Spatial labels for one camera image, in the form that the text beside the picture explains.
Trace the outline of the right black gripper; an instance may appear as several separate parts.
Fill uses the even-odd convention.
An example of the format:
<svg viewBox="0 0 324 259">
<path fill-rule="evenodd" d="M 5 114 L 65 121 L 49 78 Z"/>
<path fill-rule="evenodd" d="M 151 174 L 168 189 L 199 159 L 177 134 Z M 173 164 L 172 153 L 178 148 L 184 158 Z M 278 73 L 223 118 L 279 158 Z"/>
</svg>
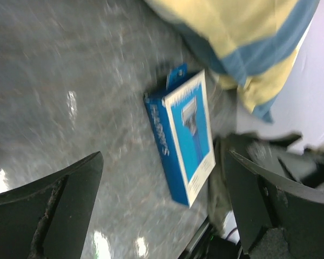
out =
<svg viewBox="0 0 324 259">
<path fill-rule="evenodd" d="M 304 186 L 324 189 L 324 147 L 306 148 L 303 154 L 287 152 L 302 135 L 292 132 L 277 138 L 261 138 L 256 132 L 232 134 L 233 149 L 260 167 L 286 176 Z"/>
</svg>

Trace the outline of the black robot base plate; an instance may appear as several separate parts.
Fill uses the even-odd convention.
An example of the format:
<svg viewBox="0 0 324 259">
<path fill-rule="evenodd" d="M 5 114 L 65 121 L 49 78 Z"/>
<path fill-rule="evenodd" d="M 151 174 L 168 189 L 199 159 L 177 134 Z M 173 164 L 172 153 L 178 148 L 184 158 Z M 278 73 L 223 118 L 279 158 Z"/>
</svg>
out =
<svg viewBox="0 0 324 259">
<path fill-rule="evenodd" d="M 249 256 L 242 250 L 237 227 L 221 237 L 207 217 L 179 255 L 178 259 L 182 258 L 249 258 Z"/>
</svg>

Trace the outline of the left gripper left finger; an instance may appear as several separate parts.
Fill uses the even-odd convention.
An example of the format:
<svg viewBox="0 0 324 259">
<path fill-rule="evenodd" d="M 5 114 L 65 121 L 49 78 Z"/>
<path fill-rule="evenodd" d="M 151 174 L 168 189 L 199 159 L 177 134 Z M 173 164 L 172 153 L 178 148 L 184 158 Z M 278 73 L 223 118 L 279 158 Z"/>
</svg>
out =
<svg viewBox="0 0 324 259">
<path fill-rule="evenodd" d="M 92 153 L 0 193 L 0 258 L 80 258 L 103 165 Z"/>
</svg>

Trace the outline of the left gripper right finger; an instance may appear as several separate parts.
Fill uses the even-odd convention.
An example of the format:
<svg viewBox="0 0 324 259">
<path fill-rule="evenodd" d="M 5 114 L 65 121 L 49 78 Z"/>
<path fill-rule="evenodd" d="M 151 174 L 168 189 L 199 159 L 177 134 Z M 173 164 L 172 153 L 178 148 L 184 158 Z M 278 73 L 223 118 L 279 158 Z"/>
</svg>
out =
<svg viewBox="0 0 324 259">
<path fill-rule="evenodd" d="M 324 258 L 324 192 L 270 172 L 228 150 L 227 186 L 243 251 Z"/>
</svg>

